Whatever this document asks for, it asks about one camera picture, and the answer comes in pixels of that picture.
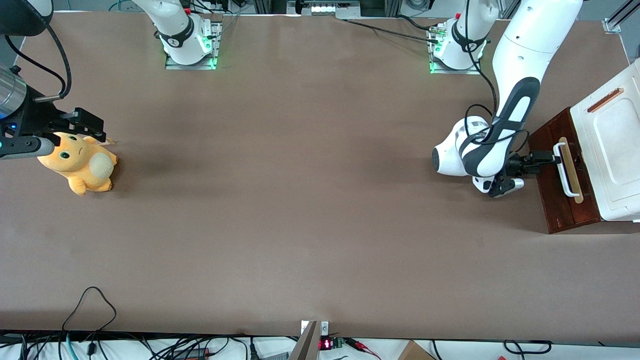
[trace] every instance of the wooden handle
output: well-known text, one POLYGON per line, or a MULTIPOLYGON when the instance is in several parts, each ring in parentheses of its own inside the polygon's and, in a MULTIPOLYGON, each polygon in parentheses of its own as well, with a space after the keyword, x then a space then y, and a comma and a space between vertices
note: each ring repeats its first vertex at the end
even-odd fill
POLYGON ((607 96, 603 97, 598 102, 591 105, 591 107, 587 109, 587 112, 593 113, 594 111, 598 111, 598 109, 600 109, 602 106, 605 106, 609 101, 615 99, 617 96, 619 96, 623 92, 625 92, 624 88, 617 88, 613 90, 612 92, 608 93, 607 96))

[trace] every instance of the red digital display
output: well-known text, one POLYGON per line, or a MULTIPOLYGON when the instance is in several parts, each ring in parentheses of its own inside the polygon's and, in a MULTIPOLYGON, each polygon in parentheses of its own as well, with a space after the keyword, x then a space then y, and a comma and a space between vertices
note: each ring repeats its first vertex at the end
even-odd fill
POLYGON ((318 343, 319 350, 331 350, 333 349, 333 339, 322 339, 318 343))

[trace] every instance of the white handle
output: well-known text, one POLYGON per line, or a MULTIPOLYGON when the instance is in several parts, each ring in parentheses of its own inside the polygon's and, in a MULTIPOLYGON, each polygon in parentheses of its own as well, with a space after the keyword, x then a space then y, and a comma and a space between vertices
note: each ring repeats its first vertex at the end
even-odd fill
POLYGON ((579 193, 574 193, 571 191, 571 187, 569 186, 569 179, 566 176, 566 171, 564 170, 564 163, 562 162, 562 154, 560 153, 560 146, 565 146, 566 144, 563 142, 559 142, 554 145, 554 155, 560 157, 560 163, 558 163, 558 172, 560 173, 560 182, 562 183, 562 189, 564 190, 564 194, 569 197, 579 197, 579 193))

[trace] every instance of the white box lid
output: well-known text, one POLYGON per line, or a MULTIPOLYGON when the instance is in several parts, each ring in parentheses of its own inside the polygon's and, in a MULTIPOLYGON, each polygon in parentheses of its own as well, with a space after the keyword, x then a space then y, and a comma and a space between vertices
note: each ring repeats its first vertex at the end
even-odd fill
POLYGON ((640 60, 571 108, 600 215, 640 220, 640 60))

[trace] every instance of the mounting plate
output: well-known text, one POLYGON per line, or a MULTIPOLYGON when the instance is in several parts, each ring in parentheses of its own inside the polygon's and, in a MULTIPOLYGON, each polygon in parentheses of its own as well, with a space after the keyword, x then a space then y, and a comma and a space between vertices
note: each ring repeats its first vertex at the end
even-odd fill
POLYGON ((222 34, 222 22, 220 21, 210 21, 211 30, 205 31, 204 36, 213 36, 213 39, 209 40, 207 38, 202 39, 202 45, 211 48, 211 52, 202 60, 198 61, 192 65, 180 65, 173 61, 169 55, 166 55, 166 61, 164 63, 164 68, 166 70, 216 70, 216 66, 218 65, 218 52, 220 51, 220 35, 222 34))
MULTIPOLYGON (((305 329, 307 328, 308 324, 309 324, 309 320, 302 320, 301 321, 301 323, 300 323, 300 325, 301 325, 300 334, 301 335, 305 332, 305 329)), ((321 329, 320 335, 322 335, 322 336, 329 335, 329 322, 320 322, 320 329, 321 329)))
POLYGON ((427 31, 427 38, 435 39, 438 41, 437 44, 428 43, 428 51, 429 51, 429 72, 432 74, 466 74, 466 75, 480 75, 476 67, 471 66, 469 69, 465 70, 456 70, 452 69, 438 59, 433 54, 438 52, 439 47, 442 46, 442 42, 445 38, 445 24, 438 24, 437 26, 439 32, 432 33, 431 31, 427 31))
POLYGON ((604 18, 604 20, 602 21, 602 27, 604 28, 604 32, 607 34, 619 34, 622 32, 620 26, 616 26, 614 28, 610 27, 608 17, 604 18))

